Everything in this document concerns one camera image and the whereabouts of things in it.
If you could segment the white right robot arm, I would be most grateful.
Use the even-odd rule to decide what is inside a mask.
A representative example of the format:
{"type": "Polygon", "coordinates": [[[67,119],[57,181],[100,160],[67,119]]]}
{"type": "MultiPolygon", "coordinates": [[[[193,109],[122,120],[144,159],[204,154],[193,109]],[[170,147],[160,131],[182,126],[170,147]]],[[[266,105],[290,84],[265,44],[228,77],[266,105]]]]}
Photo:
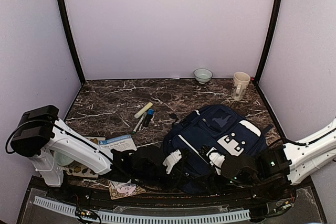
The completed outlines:
{"type": "Polygon", "coordinates": [[[268,146],[265,135],[247,120],[231,116],[203,118],[194,136],[179,136],[203,161],[214,192],[249,188],[263,199],[278,200],[293,186],[335,158],[335,121],[293,142],[268,146]]]}

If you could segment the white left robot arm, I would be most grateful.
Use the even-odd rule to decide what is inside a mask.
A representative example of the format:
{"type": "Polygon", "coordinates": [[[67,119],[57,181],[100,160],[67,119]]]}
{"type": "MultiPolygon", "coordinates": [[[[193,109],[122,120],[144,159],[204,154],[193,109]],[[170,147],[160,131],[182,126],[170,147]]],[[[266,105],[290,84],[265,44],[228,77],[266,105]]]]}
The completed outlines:
{"type": "Polygon", "coordinates": [[[166,191],[180,185],[185,174],[184,151],[176,150],[165,156],[157,146],[136,151],[110,150],[72,130],[59,118],[58,112],[54,105],[24,112],[6,141],[5,151],[27,157],[61,200],[71,200],[74,189],[64,181],[55,152],[111,181],[131,182],[152,191],[155,187],[166,191]]]}

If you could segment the navy blue student backpack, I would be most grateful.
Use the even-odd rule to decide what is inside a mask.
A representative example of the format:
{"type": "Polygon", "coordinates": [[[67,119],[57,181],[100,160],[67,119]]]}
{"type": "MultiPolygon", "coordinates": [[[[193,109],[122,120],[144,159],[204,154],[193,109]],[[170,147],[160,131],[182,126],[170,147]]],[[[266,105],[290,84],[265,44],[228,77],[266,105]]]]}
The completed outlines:
{"type": "Polygon", "coordinates": [[[182,174],[178,189],[187,194],[215,194],[230,187],[250,186],[251,183],[226,179],[206,163],[199,154],[203,145],[213,147],[225,156],[245,154],[254,157],[267,148],[266,133],[273,127],[258,128],[244,116],[225,105],[207,105],[191,112],[173,125],[164,137],[161,148],[165,155],[187,148],[191,152],[184,164],[173,168],[182,174]]]}

